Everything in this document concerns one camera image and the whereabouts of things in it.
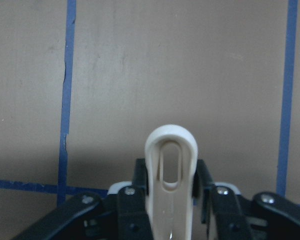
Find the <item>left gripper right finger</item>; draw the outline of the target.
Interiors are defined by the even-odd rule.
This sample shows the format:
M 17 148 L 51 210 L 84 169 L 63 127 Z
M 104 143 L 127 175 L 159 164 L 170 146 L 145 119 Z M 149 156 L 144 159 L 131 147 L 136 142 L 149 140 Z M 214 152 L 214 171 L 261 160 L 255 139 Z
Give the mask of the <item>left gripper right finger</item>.
M 252 199 L 229 183 L 213 181 L 206 163 L 197 161 L 193 197 L 208 240 L 300 240 L 300 206 L 262 191 Z

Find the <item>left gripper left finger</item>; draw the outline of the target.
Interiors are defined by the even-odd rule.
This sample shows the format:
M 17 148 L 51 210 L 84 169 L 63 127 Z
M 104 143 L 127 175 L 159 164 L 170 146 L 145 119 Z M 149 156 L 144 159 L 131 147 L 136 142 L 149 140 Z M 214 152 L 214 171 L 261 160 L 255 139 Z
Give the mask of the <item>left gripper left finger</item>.
M 14 236 L 15 240 L 151 240 L 146 211 L 145 159 L 135 161 L 132 182 L 105 198 L 93 192 L 71 197 Z

